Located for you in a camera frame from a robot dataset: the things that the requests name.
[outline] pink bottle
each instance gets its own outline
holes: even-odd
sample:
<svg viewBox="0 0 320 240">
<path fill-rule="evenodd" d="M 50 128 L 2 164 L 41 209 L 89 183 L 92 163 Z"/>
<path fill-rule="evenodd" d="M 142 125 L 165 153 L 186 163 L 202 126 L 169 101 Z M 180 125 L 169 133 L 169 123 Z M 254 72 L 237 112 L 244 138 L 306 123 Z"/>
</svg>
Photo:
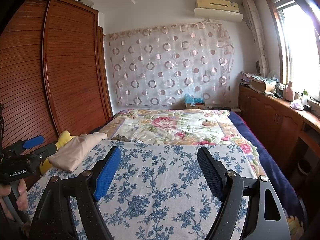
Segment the pink bottle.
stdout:
<svg viewBox="0 0 320 240">
<path fill-rule="evenodd" d="M 285 99 L 288 101 L 293 101 L 294 93 L 292 90 L 292 81 L 289 81 L 287 88 L 285 89 Z"/>
</svg>

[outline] folded beige cloth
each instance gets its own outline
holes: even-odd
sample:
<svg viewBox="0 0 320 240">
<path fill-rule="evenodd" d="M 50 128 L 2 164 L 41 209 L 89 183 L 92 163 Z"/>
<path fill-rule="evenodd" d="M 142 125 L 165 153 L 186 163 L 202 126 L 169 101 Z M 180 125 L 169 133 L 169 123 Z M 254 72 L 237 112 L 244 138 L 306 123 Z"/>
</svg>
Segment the folded beige cloth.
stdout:
<svg viewBox="0 0 320 240">
<path fill-rule="evenodd" d="M 54 155 L 48 157 L 48 160 L 57 168 L 73 172 L 87 156 L 88 152 L 107 137 L 107 134 L 99 132 L 75 136 L 60 147 Z"/>
</svg>

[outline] human hand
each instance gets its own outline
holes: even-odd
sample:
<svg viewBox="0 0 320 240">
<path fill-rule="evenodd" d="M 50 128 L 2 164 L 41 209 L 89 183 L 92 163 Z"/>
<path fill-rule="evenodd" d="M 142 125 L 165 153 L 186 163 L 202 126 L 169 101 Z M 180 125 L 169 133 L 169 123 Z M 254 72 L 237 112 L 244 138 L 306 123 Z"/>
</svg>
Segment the human hand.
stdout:
<svg viewBox="0 0 320 240">
<path fill-rule="evenodd" d="M 0 204 L 4 210 L 4 213 L 7 218 L 14 220 L 13 216 L 9 212 L 4 200 L 2 199 L 3 196 L 7 196 L 10 194 L 11 187 L 10 185 L 2 185 L 0 184 Z M 27 199 L 27 186 L 24 179 L 20 179 L 20 183 L 18 185 L 18 192 L 20 196 L 17 199 L 17 206 L 20 211 L 26 211 L 28 208 L 28 199 Z"/>
</svg>

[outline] trash bin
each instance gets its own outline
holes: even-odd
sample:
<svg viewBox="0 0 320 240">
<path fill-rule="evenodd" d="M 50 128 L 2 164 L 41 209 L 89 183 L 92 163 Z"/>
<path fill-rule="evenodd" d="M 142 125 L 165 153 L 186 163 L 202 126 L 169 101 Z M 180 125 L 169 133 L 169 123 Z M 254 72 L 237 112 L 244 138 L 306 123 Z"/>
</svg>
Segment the trash bin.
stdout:
<svg viewBox="0 0 320 240">
<path fill-rule="evenodd" d="M 297 190 L 299 189 L 304 181 L 306 180 L 307 176 L 311 172 L 311 166 L 308 161 L 305 159 L 300 159 L 298 161 L 298 165 L 294 172 L 292 173 L 289 182 L 292 185 L 292 187 Z"/>
</svg>

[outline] wardrobe door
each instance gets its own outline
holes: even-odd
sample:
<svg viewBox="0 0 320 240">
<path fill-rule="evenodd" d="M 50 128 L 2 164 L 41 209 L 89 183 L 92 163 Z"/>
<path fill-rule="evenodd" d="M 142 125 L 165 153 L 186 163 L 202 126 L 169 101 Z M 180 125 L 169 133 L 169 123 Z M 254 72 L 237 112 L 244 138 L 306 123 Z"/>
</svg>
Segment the wardrobe door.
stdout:
<svg viewBox="0 0 320 240">
<path fill-rule="evenodd" d="M 26 0 L 0 36 L 3 147 L 37 135 L 44 136 L 45 144 L 57 140 L 42 73 L 42 37 L 47 7 L 47 0 Z"/>
<path fill-rule="evenodd" d="M 97 13 L 57 0 L 49 4 L 44 82 L 59 133 L 88 133 L 107 120 L 98 75 Z"/>
</svg>

